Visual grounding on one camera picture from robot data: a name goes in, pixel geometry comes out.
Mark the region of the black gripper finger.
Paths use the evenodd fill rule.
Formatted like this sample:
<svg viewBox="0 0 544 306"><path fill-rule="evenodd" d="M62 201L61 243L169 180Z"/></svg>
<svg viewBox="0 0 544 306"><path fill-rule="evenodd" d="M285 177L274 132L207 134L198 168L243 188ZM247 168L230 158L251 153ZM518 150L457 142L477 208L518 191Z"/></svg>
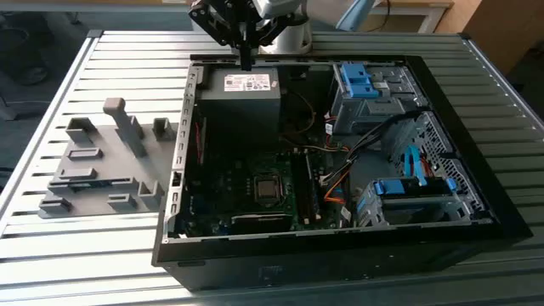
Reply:
<svg viewBox="0 0 544 306"><path fill-rule="evenodd" d="M290 26L301 26L307 21L306 15L287 14L279 17L274 17L271 21L258 28L258 23L263 21L263 18L258 14L249 15L246 20L246 70L253 70L254 49L261 46L269 46L278 38L281 33Z"/></svg>
<svg viewBox="0 0 544 306"><path fill-rule="evenodd" d="M193 3L190 17L199 27L210 34L222 46L230 46L238 52L241 58L241 68L246 70L246 40L239 29L229 29L222 23L214 7L209 3Z"/></svg>

